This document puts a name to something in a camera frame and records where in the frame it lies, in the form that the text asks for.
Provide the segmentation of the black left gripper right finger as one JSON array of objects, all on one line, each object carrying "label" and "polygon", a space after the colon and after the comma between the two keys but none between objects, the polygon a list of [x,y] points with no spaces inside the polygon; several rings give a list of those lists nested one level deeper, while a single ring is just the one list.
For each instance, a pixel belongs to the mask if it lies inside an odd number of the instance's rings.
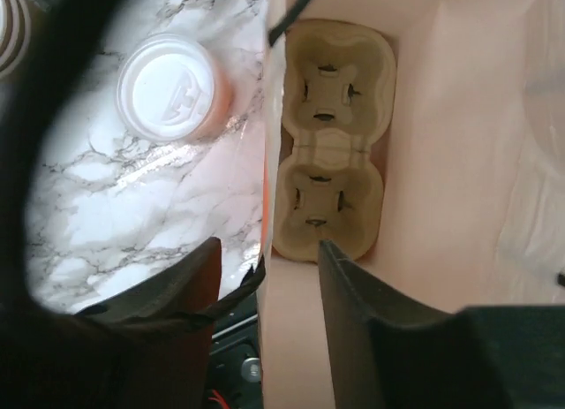
[{"label": "black left gripper right finger", "polygon": [[564,309],[448,314],[320,243],[318,268],[339,408],[561,408]]}]

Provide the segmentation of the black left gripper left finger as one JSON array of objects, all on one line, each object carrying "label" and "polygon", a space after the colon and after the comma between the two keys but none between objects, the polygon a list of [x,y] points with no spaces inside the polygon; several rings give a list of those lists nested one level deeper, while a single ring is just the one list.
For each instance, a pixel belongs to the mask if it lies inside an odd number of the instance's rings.
[{"label": "black left gripper left finger", "polygon": [[3,280],[4,408],[200,408],[215,323],[254,294],[259,261],[219,296],[221,242],[207,239],[150,279],[76,314]]}]

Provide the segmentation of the separated brown pulp carrier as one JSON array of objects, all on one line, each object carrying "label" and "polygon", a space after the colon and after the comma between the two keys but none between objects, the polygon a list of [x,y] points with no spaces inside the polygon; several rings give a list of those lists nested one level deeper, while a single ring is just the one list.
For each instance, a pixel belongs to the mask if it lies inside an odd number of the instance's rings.
[{"label": "separated brown pulp carrier", "polygon": [[396,59],[377,31],[326,19],[286,36],[282,128],[292,150],[280,163],[273,246],[316,261],[323,239],[352,259],[376,241],[383,179],[371,161],[394,108]]}]

